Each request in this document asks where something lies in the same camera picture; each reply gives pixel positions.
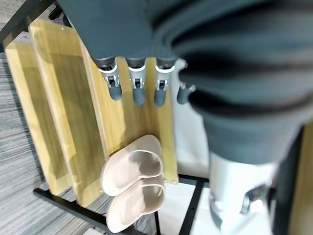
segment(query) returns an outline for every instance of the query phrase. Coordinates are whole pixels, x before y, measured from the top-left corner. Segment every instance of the shoe rack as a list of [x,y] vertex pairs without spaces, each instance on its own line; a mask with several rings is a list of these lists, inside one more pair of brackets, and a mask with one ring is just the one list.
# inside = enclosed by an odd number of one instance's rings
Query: shoe rack
[[72,28],[37,19],[28,31],[32,45],[11,43],[5,53],[50,192],[72,186],[77,203],[88,206],[101,194],[100,174],[110,155],[146,134],[159,138],[164,177],[177,183],[170,94],[155,106],[153,58],[146,101],[137,106],[123,58],[123,98],[114,101]]

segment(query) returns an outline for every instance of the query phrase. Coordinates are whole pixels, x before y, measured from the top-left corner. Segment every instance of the floor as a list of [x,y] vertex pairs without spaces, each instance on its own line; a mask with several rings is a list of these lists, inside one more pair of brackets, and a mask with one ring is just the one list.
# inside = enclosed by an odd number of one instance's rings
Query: floor
[[[24,0],[0,0],[0,29]],[[50,7],[40,18],[47,19]],[[30,42],[24,32],[15,40]],[[32,190],[46,188],[45,179],[32,142],[4,53],[0,53],[0,234],[82,235],[91,224],[35,197]],[[64,198],[74,200],[72,190]],[[110,202],[100,196],[90,209],[104,213]],[[136,227],[155,234],[154,216],[140,219]]]

